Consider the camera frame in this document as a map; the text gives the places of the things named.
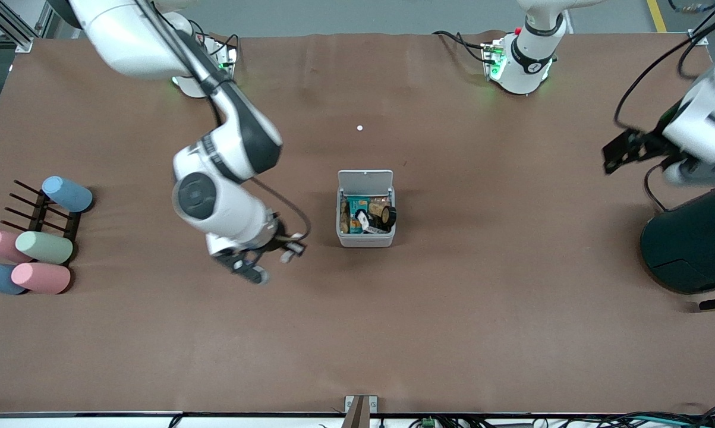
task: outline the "black cylindrical object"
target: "black cylindrical object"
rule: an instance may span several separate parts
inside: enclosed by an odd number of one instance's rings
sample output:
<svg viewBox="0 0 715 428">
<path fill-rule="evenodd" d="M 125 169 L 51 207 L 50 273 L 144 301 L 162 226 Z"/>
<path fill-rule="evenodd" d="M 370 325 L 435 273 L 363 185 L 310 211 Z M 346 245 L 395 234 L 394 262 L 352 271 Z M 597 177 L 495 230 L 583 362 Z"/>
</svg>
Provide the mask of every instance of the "black cylindrical object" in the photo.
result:
<svg viewBox="0 0 715 428">
<path fill-rule="evenodd" d="M 715 289 L 715 190 L 651 219 L 640 249 L 651 273 L 670 289 Z"/>
</svg>

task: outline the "white plastic box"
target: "white plastic box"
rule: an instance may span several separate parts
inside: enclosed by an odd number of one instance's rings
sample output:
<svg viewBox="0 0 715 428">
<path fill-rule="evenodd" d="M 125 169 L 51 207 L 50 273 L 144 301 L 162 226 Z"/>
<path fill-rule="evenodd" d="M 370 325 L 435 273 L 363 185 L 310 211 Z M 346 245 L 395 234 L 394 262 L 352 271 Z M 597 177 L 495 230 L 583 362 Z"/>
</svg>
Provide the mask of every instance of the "white plastic box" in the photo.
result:
<svg viewBox="0 0 715 428">
<path fill-rule="evenodd" d="M 342 197 L 385 197 L 388 195 L 395 205 L 395 188 L 392 186 L 393 172 L 382 170 L 341 170 L 339 190 L 336 192 L 336 234 L 342 246 L 352 248 L 384 248 L 392 245 L 397 225 L 385 235 L 341 233 Z"/>
</svg>

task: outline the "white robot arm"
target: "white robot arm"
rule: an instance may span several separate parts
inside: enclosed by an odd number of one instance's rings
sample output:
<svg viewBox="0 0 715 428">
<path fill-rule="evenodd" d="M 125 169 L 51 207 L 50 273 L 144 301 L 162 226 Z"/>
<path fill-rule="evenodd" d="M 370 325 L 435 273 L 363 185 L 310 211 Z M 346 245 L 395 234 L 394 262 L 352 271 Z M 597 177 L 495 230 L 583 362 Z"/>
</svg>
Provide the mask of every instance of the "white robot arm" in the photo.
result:
<svg viewBox="0 0 715 428">
<path fill-rule="evenodd" d="M 162 0 L 156 6 L 173 11 L 192 2 Z M 284 261 L 302 255 L 305 236 L 289 236 L 278 216 L 241 187 L 276 165 L 281 135 L 194 40 L 188 20 L 162 15 L 147 0 L 70 0 L 70 5 L 114 70 L 136 78 L 193 78 L 219 110 L 218 127 L 173 159 L 175 211 L 207 234 L 210 254 L 255 284 L 268 280 L 257 265 L 265 252 L 281 249 Z"/>
<path fill-rule="evenodd" d="M 494 64 L 485 67 L 488 78 L 513 94 L 533 92 L 547 78 L 555 49 L 566 34 L 563 11 L 604 1 L 518 0 L 526 22 L 520 34 L 510 33 L 494 42 L 497 49 L 487 57 Z"/>
<path fill-rule="evenodd" d="M 664 114 L 655 130 L 626 130 L 603 152 L 608 174 L 625 163 L 664 155 L 664 177 L 672 184 L 715 185 L 715 65 Z"/>
</svg>

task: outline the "open box lid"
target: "open box lid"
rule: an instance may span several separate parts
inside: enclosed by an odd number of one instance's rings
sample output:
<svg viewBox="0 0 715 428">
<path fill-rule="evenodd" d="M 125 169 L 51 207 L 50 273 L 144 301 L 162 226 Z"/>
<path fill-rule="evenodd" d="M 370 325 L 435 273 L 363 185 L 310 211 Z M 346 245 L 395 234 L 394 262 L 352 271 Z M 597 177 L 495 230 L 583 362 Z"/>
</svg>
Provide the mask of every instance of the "open box lid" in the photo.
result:
<svg viewBox="0 0 715 428">
<path fill-rule="evenodd" d="M 392 188 L 393 172 L 388 169 L 339 171 L 339 190 L 345 195 L 382 197 Z"/>
</svg>

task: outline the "table surface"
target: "table surface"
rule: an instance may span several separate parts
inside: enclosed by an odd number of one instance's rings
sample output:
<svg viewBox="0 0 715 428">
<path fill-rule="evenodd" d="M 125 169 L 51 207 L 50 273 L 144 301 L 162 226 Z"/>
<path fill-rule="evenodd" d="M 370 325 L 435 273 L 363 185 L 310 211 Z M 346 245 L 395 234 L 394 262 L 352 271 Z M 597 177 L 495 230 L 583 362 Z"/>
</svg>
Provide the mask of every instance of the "table surface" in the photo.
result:
<svg viewBox="0 0 715 428">
<path fill-rule="evenodd" d="M 37 40 L 0 101 L 0 220 L 12 179 L 67 176 L 98 203 L 72 290 L 0 295 L 0 411 L 330 411 L 359 393 L 390 412 L 711 407 L 715 313 L 638 258 L 650 165 L 601 167 L 616 101 L 681 38 L 567 36 L 529 97 L 437 36 L 244 40 L 238 81 L 285 141 L 260 178 L 314 222 L 305 257 L 263 259 L 266 287 L 172 210 L 172 155 L 212 129 L 207 102 L 114 73 L 88 41 Z M 683 95 L 674 64 L 625 119 L 652 127 Z M 352 168 L 395 171 L 389 249 L 338 244 Z M 703 192 L 651 185 L 670 205 Z"/>
</svg>

